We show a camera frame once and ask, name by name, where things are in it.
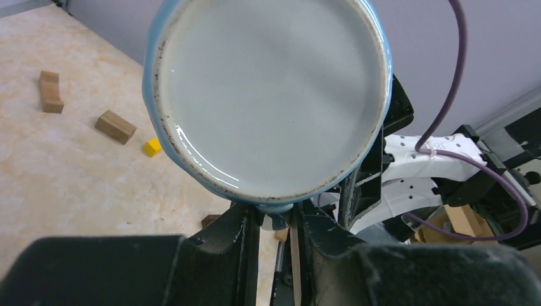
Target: marbled table surface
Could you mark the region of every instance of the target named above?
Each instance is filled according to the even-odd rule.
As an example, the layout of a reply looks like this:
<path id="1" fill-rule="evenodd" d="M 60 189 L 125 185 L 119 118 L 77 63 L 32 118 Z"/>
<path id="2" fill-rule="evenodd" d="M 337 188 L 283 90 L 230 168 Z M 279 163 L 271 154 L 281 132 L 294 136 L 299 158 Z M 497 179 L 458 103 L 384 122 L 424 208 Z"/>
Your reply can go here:
<path id="1" fill-rule="evenodd" d="M 51 235 L 190 236 L 228 201 L 164 153 L 141 97 L 142 67 L 54 5 L 0 19 L 0 278 Z M 62 114 L 41 111 L 41 70 L 60 74 Z M 107 109 L 137 126 L 121 145 L 94 129 Z M 277 242 L 262 231 L 258 305 L 271 293 Z"/>

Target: cable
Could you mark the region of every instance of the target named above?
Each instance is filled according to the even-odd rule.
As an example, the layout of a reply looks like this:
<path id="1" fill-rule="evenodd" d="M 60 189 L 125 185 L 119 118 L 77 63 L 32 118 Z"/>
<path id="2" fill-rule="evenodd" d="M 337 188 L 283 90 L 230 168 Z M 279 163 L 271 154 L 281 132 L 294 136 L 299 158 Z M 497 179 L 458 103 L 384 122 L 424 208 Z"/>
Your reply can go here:
<path id="1" fill-rule="evenodd" d="M 511 231 L 510 233 L 496 236 L 496 237 L 470 237 L 466 235 L 459 235 L 459 234 L 449 233 L 447 231 L 444 231 L 411 213 L 406 213 L 406 215 L 409 218 L 423 224 L 424 226 L 427 226 L 428 228 L 431 228 L 432 230 L 437 231 L 438 233 L 441 233 L 453 238 L 471 240 L 471 241 L 493 241 L 493 240 L 509 239 L 511 237 L 515 237 L 516 235 L 520 234 L 524 230 L 524 228 L 526 228 L 526 226 L 528 225 L 528 208 L 526 207 L 526 204 L 524 203 L 524 200 L 522 199 L 518 191 L 511 184 L 509 184 L 505 179 L 499 176 L 496 172 L 492 171 L 487 166 L 474 161 L 471 158 L 462 156 L 455 152 L 446 151 L 446 150 L 422 148 L 422 146 L 425 144 L 428 138 L 430 138 L 430 136 L 434 134 L 438 126 L 440 126 L 441 122 L 443 121 L 447 113 L 449 112 L 453 104 L 453 101 L 455 99 L 455 96 L 457 94 L 458 88 L 460 86 L 460 83 L 462 80 L 462 74 L 464 72 L 464 63 L 466 61 L 466 49 L 467 49 L 467 44 L 468 44 L 468 33 L 466 31 L 466 17 L 464 16 L 464 11 L 462 9 L 462 6 L 459 0 L 448 0 L 448 1 L 451 7 L 453 8 L 453 12 L 455 13 L 455 17 L 456 17 L 456 21 L 458 25 L 459 45 L 458 45 L 458 56 L 457 56 L 455 74 L 453 77 L 453 82 L 451 83 L 451 88 L 449 89 L 449 93 L 447 94 L 447 98 L 445 99 L 445 102 L 443 103 L 443 106 L 441 107 L 440 112 L 434 119 L 434 122 L 432 122 L 430 127 L 426 130 L 426 132 L 419 138 L 419 141 L 415 144 L 415 150 L 421 154 L 433 154 L 435 152 L 436 155 L 448 156 L 455 159 L 459 159 L 465 163 L 468 163 L 472 166 L 479 168 L 479 170 L 485 172 L 491 178 L 497 181 L 497 183 L 499 183 L 511 195 L 511 197 L 513 197 L 513 199 L 517 201 L 517 204 L 519 206 L 519 210 L 521 213 L 521 220 L 517 228 Z"/>

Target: beige tabletop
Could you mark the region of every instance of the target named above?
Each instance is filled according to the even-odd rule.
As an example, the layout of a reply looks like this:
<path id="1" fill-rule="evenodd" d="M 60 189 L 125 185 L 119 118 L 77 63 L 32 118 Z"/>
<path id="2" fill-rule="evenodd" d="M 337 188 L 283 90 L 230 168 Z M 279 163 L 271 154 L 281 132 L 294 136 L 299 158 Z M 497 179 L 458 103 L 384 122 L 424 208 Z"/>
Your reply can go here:
<path id="1" fill-rule="evenodd" d="M 60 74 L 62 114 L 43 113 L 41 70 Z M 50 235 L 190 236 L 229 202 L 164 153 L 141 97 L 142 67 L 54 5 L 0 19 L 0 278 Z M 111 109 L 137 127 L 121 145 L 94 128 Z M 258 305 L 268 305 L 277 242 L 262 231 Z"/>

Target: ceramic dish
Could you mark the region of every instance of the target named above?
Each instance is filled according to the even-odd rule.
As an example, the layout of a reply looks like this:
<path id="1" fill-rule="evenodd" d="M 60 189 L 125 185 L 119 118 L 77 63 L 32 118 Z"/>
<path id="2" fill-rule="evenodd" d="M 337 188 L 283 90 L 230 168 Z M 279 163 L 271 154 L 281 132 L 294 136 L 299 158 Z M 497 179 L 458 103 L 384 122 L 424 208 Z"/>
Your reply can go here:
<path id="1" fill-rule="evenodd" d="M 320 193 L 381 128 L 389 46 L 364 0 L 165 0 L 143 95 L 167 155 L 208 190 L 273 206 Z"/>

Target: yellow cube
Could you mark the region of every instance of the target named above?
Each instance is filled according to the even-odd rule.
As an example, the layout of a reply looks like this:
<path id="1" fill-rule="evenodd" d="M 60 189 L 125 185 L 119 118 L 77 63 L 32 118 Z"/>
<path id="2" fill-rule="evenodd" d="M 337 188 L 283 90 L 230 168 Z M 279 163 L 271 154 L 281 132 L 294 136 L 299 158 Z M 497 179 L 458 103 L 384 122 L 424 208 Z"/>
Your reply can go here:
<path id="1" fill-rule="evenodd" d="M 145 144 L 145 152 L 147 152 L 148 156 L 150 157 L 154 157 L 160 151 L 161 145 L 159 145 L 159 141 L 157 138 L 153 138 Z"/>

